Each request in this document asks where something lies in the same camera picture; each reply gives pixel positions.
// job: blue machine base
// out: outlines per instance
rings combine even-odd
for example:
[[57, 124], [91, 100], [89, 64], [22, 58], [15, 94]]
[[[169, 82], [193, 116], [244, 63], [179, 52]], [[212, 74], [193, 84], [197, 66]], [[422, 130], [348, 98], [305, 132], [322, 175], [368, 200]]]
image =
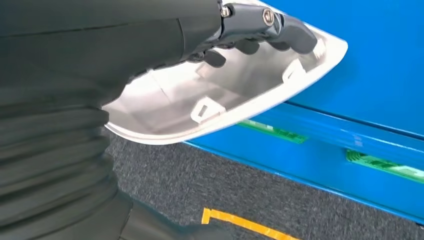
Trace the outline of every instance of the blue machine base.
[[296, 144], [238, 125], [188, 144], [424, 224], [424, 184], [351, 163], [343, 147]]

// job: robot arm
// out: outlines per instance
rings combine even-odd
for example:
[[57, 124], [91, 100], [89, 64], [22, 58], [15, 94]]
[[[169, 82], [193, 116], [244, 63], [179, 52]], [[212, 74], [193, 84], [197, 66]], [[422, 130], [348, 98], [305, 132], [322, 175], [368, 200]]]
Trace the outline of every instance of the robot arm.
[[118, 189], [100, 108], [149, 69], [219, 67], [213, 47], [253, 54], [261, 41], [316, 44], [294, 18], [218, 0], [0, 1], [0, 239], [229, 239]]

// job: blue panel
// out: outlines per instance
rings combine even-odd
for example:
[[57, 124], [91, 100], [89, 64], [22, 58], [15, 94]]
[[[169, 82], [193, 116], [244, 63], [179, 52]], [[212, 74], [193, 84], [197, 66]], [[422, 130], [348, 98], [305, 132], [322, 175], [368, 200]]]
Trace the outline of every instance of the blue panel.
[[241, 126], [190, 144], [424, 223], [424, 184], [350, 163], [341, 147], [313, 139], [295, 144]]
[[424, 141], [413, 137], [286, 103], [253, 120], [424, 171]]
[[291, 102], [424, 136], [423, 0], [263, 1], [349, 44]]

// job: yellow tape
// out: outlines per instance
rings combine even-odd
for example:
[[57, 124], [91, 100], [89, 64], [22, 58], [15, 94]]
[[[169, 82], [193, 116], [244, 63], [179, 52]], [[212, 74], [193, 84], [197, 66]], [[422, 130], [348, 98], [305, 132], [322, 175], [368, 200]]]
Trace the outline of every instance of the yellow tape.
[[275, 240], [299, 240], [277, 230], [271, 229], [269, 227], [254, 223], [247, 219], [223, 212], [214, 209], [203, 209], [203, 216], [201, 218], [202, 224], [209, 224], [210, 218], [225, 221], [237, 225], [239, 227], [251, 230], [253, 232], [265, 235]]

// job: gray carpet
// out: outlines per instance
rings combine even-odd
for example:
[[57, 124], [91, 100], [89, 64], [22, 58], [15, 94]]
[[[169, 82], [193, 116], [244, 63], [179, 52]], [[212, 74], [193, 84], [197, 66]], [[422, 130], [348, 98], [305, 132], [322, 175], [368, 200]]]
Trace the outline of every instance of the gray carpet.
[[[423, 240], [413, 222], [185, 144], [148, 146], [111, 133], [120, 187], [171, 220], [231, 213], [302, 240]], [[235, 240], [269, 240], [230, 223]]]

